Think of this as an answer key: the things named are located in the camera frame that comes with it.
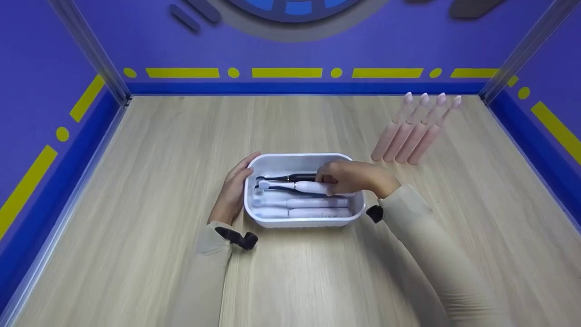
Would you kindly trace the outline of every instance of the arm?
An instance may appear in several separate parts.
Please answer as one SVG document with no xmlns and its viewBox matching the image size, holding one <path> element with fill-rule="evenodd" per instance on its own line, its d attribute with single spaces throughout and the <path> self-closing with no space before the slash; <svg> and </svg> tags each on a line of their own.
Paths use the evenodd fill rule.
<svg viewBox="0 0 581 327">
<path fill-rule="evenodd" d="M 232 254 L 232 238 L 231 235 L 222 233 L 225 230 L 218 233 L 216 228 L 232 229 L 232 223 L 242 209 L 244 180 L 252 174 L 252 168 L 247 168 L 248 164 L 259 155 L 259 152 L 249 155 L 226 175 L 208 224 L 202 227 L 196 238 L 188 270 L 179 285 L 175 305 L 169 313 L 171 327 L 213 327 L 220 324 L 224 279 Z M 244 248 L 250 249 L 254 243 Z"/>
<path fill-rule="evenodd" d="M 216 226 L 231 228 L 217 221 L 202 227 L 171 313 L 171 327 L 218 326 L 232 245 L 214 230 Z"/>
<path fill-rule="evenodd" d="M 375 193 L 383 208 L 383 220 L 414 257 L 454 326 L 511 326 L 476 268 L 411 186 L 401 186 L 381 166 L 356 161 L 327 163 L 319 168 L 316 181 L 336 184 L 329 195 L 360 190 Z"/>
<path fill-rule="evenodd" d="M 472 262 L 411 186 L 401 186 L 378 201 L 383 220 L 414 257 L 454 326 L 511 326 Z"/>
</svg>

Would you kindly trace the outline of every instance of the black wristband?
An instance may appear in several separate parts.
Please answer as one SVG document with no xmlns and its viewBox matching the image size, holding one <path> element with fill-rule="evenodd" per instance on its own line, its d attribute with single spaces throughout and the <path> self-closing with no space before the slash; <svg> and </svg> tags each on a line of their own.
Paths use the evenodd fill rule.
<svg viewBox="0 0 581 327">
<path fill-rule="evenodd" d="M 229 240 L 230 243 L 234 243 L 237 246 L 243 248 L 244 250 L 252 250 L 256 245 L 256 242 L 258 242 L 258 237 L 250 232 L 247 232 L 246 235 L 242 237 L 240 233 L 238 233 L 235 230 L 231 230 L 229 228 L 218 226 L 214 228 L 214 230 L 218 234 L 220 234 L 220 236 Z"/>
</svg>

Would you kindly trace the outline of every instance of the right hand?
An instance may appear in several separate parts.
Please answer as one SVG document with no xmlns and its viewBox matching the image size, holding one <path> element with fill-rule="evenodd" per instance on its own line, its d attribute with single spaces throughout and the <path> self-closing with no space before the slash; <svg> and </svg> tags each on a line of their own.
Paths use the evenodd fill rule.
<svg viewBox="0 0 581 327">
<path fill-rule="evenodd" d="M 378 198 L 386 198 L 401 186 L 387 169 L 360 161 L 332 161 L 320 167 L 316 182 L 334 183 L 330 194 L 353 193 L 369 190 Z"/>
</svg>

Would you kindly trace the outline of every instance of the yellow stripe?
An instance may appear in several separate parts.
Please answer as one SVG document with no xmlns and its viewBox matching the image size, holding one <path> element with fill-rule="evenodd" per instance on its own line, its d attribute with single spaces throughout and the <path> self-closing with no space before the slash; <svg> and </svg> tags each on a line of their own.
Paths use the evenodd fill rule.
<svg viewBox="0 0 581 327">
<path fill-rule="evenodd" d="M 252 77 L 255 79 L 320 79 L 323 68 L 253 68 Z"/>
<path fill-rule="evenodd" d="M 450 75 L 453 79 L 489 79 L 498 72 L 497 68 L 456 68 Z"/>
<path fill-rule="evenodd" d="M 105 81 L 100 75 L 95 76 L 89 87 L 83 92 L 83 95 L 78 99 L 77 103 L 74 105 L 73 109 L 69 112 L 69 115 L 75 120 L 75 122 L 80 122 L 87 109 L 93 103 L 93 100 L 97 97 L 101 88 L 105 85 Z"/>
<path fill-rule="evenodd" d="M 417 79 L 423 68 L 353 68 L 354 79 Z"/>
<path fill-rule="evenodd" d="M 542 101 L 537 102 L 532 108 L 533 114 L 543 123 L 551 134 L 571 154 L 573 159 L 581 165 L 581 141 L 553 115 Z"/>
<path fill-rule="evenodd" d="M 153 79 L 217 79 L 220 72 L 217 68 L 146 68 Z"/>
<path fill-rule="evenodd" d="M 12 194 L 8 197 L 8 200 L 0 208 L 0 239 L 4 236 L 14 219 L 16 219 L 16 216 L 18 216 L 18 213 L 22 210 L 22 207 L 28 201 L 28 198 L 30 198 L 30 195 L 55 160 L 56 155 L 57 152 L 55 149 L 46 145 L 26 174 L 24 174 L 18 186 L 16 186 Z"/>
<path fill-rule="evenodd" d="M 516 77 L 516 76 L 512 76 L 512 77 L 511 77 L 511 78 L 508 80 L 508 83 L 507 83 L 507 85 L 508 85 L 509 87 L 513 87 L 513 86 L 514 86 L 514 84 L 516 84 L 517 82 L 518 82 L 518 77 Z"/>
</svg>

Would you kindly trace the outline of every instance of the circular window decal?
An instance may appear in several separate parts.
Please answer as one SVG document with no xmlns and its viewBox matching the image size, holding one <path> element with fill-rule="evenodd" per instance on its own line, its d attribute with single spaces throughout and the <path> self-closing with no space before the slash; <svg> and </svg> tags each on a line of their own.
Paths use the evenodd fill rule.
<svg viewBox="0 0 581 327">
<path fill-rule="evenodd" d="M 229 0 L 242 10 L 280 23 L 304 23 L 332 16 L 359 0 Z"/>
<path fill-rule="evenodd" d="M 388 0 L 344 0 L 328 8 L 325 0 L 311 0 L 311 13 L 295 15 L 294 20 L 285 12 L 288 0 L 272 0 L 272 7 L 261 5 L 270 10 L 251 5 L 248 0 L 207 1 L 220 12 L 222 21 L 235 29 L 266 40 L 305 42 L 327 38 L 359 24 Z"/>
</svg>

